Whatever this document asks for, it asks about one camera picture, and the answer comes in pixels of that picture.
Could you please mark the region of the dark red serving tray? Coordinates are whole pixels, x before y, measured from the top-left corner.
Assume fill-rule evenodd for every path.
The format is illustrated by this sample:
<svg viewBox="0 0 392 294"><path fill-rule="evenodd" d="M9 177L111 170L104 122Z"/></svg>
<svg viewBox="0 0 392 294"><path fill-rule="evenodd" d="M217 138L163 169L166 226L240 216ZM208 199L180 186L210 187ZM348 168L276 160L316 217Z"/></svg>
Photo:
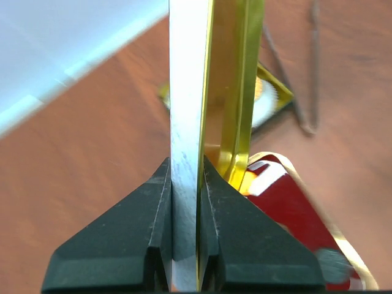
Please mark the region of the dark red serving tray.
<svg viewBox="0 0 392 294"><path fill-rule="evenodd" d="M378 290L357 251L307 193L293 164L283 155L257 153L247 170L257 175L246 198L315 254L333 290Z"/></svg>

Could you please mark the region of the gold tin lid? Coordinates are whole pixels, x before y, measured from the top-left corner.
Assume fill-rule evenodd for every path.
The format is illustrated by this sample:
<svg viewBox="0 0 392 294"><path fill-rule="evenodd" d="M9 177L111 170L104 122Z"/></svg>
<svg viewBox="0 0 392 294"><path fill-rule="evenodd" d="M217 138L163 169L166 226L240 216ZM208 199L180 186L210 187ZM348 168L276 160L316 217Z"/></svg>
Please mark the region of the gold tin lid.
<svg viewBox="0 0 392 294"><path fill-rule="evenodd" d="M203 163L235 189L249 157L263 1L170 1L172 287L200 289Z"/></svg>

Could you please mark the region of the gold square cookie tin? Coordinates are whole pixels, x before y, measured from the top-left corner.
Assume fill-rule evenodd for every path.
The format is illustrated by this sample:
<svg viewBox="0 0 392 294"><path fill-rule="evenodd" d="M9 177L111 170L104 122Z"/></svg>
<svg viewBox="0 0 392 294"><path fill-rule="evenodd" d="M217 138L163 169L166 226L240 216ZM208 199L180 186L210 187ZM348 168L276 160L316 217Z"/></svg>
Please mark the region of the gold square cookie tin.
<svg viewBox="0 0 392 294"><path fill-rule="evenodd" d="M251 66L252 83L241 69L224 62L193 67L191 73L171 70L160 98L170 110L171 136L192 136L205 128L213 139L259 128L293 101L293 93L262 64Z"/></svg>

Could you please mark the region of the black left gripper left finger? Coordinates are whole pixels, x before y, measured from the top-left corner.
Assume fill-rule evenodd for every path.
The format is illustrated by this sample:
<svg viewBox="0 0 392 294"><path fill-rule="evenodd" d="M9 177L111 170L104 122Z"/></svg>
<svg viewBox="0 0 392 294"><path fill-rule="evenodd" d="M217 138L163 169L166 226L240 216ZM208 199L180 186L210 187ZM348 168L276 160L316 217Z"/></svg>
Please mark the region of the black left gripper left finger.
<svg viewBox="0 0 392 294"><path fill-rule="evenodd" d="M51 256L43 291L169 291L170 161Z"/></svg>

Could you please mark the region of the round waffle sandwich cookie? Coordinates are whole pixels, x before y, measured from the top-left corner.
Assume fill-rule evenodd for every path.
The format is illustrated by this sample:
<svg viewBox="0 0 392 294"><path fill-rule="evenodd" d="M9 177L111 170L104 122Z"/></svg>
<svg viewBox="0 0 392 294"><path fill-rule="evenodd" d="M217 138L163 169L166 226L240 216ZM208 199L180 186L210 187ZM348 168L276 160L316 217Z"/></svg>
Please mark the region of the round waffle sandwich cookie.
<svg viewBox="0 0 392 294"><path fill-rule="evenodd" d="M263 91L263 80L260 77L256 77L255 80L255 95L254 95L254 101L256 102L259 100L259 98L262 95Z"/></svg>

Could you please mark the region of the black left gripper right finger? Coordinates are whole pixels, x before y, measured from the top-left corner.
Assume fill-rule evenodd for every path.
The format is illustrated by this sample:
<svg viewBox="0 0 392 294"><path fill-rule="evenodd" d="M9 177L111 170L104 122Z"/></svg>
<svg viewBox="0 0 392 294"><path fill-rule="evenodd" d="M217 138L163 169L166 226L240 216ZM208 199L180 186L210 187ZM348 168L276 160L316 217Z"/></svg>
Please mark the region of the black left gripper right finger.
<svg viewBox="0 0 392 294"><path fill-rule="evenodd" d="M315 255L204 160L198 204L202 291L324 291Z"/></svg>

